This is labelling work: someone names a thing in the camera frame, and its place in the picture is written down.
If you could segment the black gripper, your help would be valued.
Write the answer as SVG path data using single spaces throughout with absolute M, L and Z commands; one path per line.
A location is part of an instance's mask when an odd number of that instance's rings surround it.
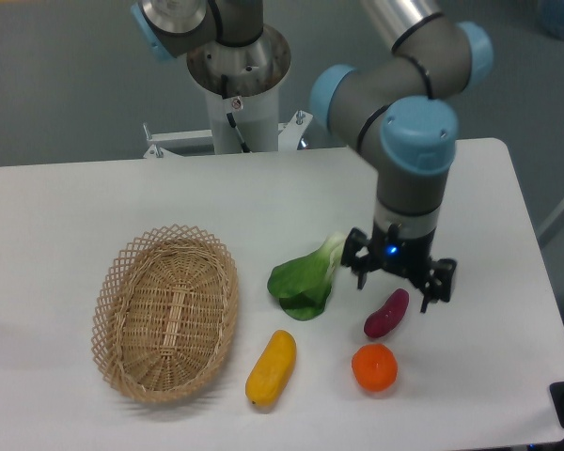
M 365 286 L 369 273 L 380 269 L 410 280 L 422 294 L 420 312 L 425 314 L 431 303 L 450 302 L 457 271 L 453 258 L 431 259 L 434 233 L 403 239 L 374 225 L 370 240 L 354 227 L 344 242 L 340 264 L 351 269 L 358 289 Z

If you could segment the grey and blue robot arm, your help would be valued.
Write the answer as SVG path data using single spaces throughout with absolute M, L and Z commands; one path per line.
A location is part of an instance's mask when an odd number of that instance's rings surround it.
M 372 232 L 353 229 L 341 262 L 359 279 L 382 270 L 409 280 L 424 303 L 448 302 L 457 264 L 431 257 L 459 129 L 447 98 L 489 74 L 493 45 L 434 1 L 363 7 L 391 60 L 370 71 L 335 65 L 309 98 L 313 117 L 378 174 Z M 158 58 L 186 59 L 209 101 L 217 153 L 280 150 L 277 89 L 290 48 L 260 1 L 137 1 L 131 12 Z

